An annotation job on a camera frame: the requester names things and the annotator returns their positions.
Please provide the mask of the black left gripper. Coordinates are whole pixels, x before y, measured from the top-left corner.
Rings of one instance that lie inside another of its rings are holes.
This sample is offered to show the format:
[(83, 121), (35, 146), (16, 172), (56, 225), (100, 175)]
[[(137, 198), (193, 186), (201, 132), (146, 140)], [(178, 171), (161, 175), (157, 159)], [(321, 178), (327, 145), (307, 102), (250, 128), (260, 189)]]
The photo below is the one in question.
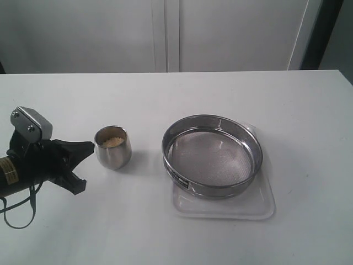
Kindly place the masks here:
[(90, 141), (69, 142), (59, 139), (31, 143), (15, 131), (7, 156), (24, 183), (56, 182), (56, 185), (77, 195), (84, 192), (87, 181), (73, 170), (94, 152)]

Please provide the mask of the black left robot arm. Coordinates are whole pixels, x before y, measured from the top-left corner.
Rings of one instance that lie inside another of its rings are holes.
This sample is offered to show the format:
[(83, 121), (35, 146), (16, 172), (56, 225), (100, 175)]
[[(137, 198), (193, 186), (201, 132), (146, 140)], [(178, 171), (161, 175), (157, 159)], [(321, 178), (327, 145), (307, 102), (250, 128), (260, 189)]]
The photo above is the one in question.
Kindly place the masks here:
[(85, 191), (87, 181), (73, 170), (94, 152), (90, 141), (40, 140), (28, 142), (14, 132), (7, 155), (1, 158), (1, 196), (6, 197), (50, 181), (74, 195)]

